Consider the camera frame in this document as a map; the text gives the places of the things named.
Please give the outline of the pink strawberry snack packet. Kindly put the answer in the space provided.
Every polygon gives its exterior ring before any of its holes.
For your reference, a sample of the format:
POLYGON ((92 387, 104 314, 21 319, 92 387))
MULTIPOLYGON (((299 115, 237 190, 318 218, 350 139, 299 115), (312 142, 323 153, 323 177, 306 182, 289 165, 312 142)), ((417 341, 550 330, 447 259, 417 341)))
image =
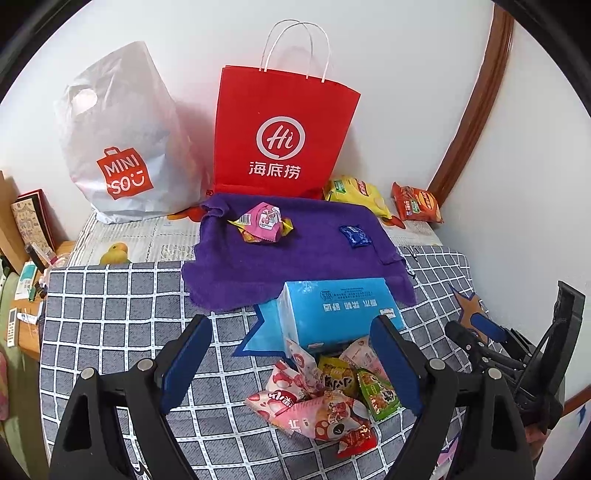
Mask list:
POLYGON ((304 376, 283 360, 277 360, 266 388, 247 397, 245 405, 271 422, 307 396, 304 376))

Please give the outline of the grey checkered tablecloth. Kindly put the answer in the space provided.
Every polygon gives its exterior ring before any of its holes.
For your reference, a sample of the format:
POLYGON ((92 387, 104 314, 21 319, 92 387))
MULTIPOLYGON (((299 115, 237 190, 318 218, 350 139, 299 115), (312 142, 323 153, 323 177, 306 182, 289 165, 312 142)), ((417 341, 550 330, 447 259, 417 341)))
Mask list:
MULTIPOLYGON (((403 249, 417 298, 403 307, 404 336, 429 358, 459 371, 466 354, 444 334, 458 317, 455 294, 470 295, 467 258, 441 246, 403 249)), ((72 266, 49 283, 40 357, 44 441, 52 448, 79 373, 124 371, 157 355, 195 315, 177 262, 123 267, 72 266)), ((250 307, 211 315, 212 342, 179 407, 167 417, 182 453, 201 479, 381 479, 401 451, 415 418, 401 410, 375 424, 377 446, 339 458, 334 443, 280 432, 245 406, 266 384, 273 358, 238 357, 235 347, 256 323, 250 307)))

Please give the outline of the pink white snack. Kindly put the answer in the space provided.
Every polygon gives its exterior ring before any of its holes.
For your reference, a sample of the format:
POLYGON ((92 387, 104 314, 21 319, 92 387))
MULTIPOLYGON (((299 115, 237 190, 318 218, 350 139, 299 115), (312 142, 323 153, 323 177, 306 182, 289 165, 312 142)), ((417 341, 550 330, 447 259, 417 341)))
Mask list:
POLYGON ((294 364, 297 365, 297 371, 304 378, 304 386, 308 394, 314 396, 322 394, 325 391, 325 375, 318 368, 315 358, 293 340, 287 339, 286 343, 290 356, 294 360, 294 364))

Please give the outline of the white Miniso plastic bag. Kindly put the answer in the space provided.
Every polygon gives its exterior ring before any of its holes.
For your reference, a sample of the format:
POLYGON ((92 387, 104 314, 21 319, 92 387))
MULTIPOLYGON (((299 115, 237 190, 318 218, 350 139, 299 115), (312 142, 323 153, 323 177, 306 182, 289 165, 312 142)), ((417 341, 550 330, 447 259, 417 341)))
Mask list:
POLYGON ((60 103, 68 174, 105 224, 182 211, 209 184, 192 142, 142 41, 72 79, 60 103))

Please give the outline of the purple towel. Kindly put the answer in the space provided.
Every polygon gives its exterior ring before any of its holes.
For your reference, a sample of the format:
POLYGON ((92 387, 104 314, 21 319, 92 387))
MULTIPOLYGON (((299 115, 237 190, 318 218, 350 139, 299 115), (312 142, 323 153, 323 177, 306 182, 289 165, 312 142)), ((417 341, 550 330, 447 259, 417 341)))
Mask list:
POLYGON ((406 261, 366 207, 304 198, 218 193, 204 203, 194 258, 181 268, 192 303, 225 312, 280 295, 287 281, 383 278, 394 299, 417 302, 406 261), (260 202, 280 208, 294 230, 277 243, 246 243, 235 220, 260 202), (353 249, 339 226, 359 226, 373 241, 353 249))

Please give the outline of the orange chips bag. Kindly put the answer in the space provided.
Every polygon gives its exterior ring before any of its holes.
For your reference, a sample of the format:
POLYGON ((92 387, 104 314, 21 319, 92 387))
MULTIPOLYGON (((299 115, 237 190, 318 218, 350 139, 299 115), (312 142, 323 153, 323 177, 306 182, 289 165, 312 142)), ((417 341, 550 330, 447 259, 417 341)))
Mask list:
POLYGON ((392 197, 397 211, 404 221, 444 222, 437 199, 427 190, 401 186, 394 182, 392 197))

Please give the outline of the brown door frame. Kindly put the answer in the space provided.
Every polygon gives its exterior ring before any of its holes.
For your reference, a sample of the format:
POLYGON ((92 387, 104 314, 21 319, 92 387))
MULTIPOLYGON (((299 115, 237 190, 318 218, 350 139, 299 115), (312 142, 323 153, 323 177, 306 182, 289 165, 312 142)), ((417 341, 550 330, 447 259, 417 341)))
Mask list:
POLYGON ((443 206, 468 164, 487 124, 511 53, 514 18, 495 5, 483 61, 457 132, 428 190, 443 206))

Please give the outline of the green snack packet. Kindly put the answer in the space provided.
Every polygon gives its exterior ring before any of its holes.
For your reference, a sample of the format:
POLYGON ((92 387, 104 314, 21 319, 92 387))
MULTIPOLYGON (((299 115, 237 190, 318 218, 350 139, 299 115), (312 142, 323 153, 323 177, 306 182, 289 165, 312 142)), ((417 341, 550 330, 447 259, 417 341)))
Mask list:
POLYGON ((387 419, 399 411, 402 404, 388 381, 363 369, 356 371, 356 378, 358 378, 360 391, 369 408, 370 415, 376 421, 387 419))

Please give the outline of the pink triangular snack packet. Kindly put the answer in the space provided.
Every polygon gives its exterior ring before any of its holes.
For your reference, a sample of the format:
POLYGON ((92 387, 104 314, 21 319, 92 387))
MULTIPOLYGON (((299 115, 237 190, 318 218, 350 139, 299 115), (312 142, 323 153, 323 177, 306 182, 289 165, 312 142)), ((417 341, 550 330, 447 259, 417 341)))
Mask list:
POLYGON ((273 244, 294 230, 290 218, 283 218, 280 208, 260 202, 236 220, 228 220, 235 226, 246 243, 273 244))

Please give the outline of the patterned red framed book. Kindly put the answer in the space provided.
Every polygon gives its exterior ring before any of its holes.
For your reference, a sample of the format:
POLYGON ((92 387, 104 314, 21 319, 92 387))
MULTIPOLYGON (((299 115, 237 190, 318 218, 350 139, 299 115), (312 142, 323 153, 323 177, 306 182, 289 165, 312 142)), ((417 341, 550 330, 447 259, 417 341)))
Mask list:
POLYGON ((46 264, 56 258, 55 242, 41 189, 19 195, 10 205, 19 234, 46 264))

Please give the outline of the panda print snack packet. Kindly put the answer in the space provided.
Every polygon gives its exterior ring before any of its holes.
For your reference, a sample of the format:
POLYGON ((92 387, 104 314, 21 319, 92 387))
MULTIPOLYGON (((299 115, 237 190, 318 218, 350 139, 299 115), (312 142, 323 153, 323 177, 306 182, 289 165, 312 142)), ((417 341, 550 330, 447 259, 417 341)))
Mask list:
POLYGON ((325 392, 322 397, 295 403, 271 420, 287 434, 334 441, 349 432, 370 426, 370 414, 359 400, 341 391, 325 392))

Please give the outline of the wooden side furniture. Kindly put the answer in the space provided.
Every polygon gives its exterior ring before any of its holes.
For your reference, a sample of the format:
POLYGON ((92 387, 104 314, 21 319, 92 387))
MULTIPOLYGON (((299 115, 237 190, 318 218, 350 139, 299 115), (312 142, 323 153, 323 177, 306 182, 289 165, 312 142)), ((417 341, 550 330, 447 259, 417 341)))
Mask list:
POLYGON ((26 246, 19 234, 10 208, 11 203, 21 194, 16 191, 12 179, 1 179, 1 258, 18 276, 15 293, 10 299, 9 309, 18 309, 18 345, 23 353, 37 360, 40 358, 40 314, 46 296, 42 289, 43 271, 52 263, 63 263, 74 244, 62 242, 54 223, 50 219, 46 201, 47 215, 55 242, 56 258, 46 264, 31 246, 26 246))

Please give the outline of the yellow triangular snack packet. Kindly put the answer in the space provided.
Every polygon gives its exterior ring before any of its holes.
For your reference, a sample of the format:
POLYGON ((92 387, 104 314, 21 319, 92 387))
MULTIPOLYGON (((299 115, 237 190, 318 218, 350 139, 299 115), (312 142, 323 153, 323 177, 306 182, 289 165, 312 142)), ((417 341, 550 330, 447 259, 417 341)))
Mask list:
POLYGON ((324 376, 325 388, 342 391, 346 396, 356 398, 359 395, 359 383, 356 370, 345 360, 321 356, 318 368, 324 376))

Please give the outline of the white remote control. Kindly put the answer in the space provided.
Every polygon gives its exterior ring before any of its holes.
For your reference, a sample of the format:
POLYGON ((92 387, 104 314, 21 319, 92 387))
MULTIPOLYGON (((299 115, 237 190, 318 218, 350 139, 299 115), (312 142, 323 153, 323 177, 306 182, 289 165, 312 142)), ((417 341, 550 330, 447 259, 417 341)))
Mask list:
POLYGON ((12 308, 9 311, 7 330, 6 330, 6 345, 8 348, 13 348, 18 345, 19 334, 19 319, 18 309, 12 308))

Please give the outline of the small blue candy packet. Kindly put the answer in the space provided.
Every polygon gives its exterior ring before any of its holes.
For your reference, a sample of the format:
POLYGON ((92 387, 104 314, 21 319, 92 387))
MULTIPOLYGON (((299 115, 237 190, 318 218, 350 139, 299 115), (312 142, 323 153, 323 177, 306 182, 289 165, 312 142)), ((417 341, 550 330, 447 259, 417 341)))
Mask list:
POLYGON ((353 249, 367 247, 373 244, 370 236, 359 226, 342 225, 339 226, 339 232, 346 237, 349 246, 353 249))

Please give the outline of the red Haidilao paper bag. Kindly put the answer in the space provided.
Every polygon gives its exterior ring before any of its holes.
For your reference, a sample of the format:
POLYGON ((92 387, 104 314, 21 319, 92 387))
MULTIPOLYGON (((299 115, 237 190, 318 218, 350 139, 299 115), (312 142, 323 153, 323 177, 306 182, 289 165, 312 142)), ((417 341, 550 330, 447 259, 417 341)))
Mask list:
POLYGON ((270 68, 280 38, 311 22, 283 19, 259 66, 221 70, 213 146, 216 193, 318 198, 329 181, 360 93, 325 76, 270 68))

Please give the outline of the yellow chips bag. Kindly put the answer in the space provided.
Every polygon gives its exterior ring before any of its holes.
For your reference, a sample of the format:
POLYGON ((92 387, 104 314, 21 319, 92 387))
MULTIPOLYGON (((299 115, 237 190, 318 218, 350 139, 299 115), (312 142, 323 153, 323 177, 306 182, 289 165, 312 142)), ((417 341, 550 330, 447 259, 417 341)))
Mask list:
POLYGON ((324 199, 366 207, 379 218, 393 218, 378 188, 353 176, 342 175, 329 180, 324 188, 324 199))

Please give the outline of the red candy packet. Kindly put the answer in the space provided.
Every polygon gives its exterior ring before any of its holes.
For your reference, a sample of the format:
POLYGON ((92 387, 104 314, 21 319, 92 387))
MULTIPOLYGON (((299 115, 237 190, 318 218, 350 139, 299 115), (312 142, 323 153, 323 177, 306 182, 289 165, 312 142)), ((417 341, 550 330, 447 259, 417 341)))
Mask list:
POLYGON ((378 444, 377 436, 370 426, 362 425, 360 428, 349 431, 344 437, 339 439, 337 456, 339 458, 349 458, 353 455, 360 455, 378 444))

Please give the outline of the blue tissue pack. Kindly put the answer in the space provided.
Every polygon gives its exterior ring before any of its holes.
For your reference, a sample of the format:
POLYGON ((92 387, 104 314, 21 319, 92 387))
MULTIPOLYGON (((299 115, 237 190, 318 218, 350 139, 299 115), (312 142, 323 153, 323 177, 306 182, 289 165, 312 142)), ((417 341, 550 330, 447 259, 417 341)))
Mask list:
POLYGON ((276 298, 281 337, 308 351, 349 344, 370 334, 384 315, 398 330, 403 317, 383 278, 290 281, 276 298))

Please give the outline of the light pink nougat packet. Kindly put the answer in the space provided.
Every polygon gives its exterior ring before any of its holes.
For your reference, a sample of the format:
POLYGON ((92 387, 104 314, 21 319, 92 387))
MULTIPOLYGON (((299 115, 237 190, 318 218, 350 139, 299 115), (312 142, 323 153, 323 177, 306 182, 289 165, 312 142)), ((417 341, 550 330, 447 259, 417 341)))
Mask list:
POLYGON ((372 372, 378 378, 388 381, 386 373, 376 351, 370 346, 370 338, 362 337, 348 347, 339 355, 339 359, 352 365, 356 369, 365 369, 372 372))

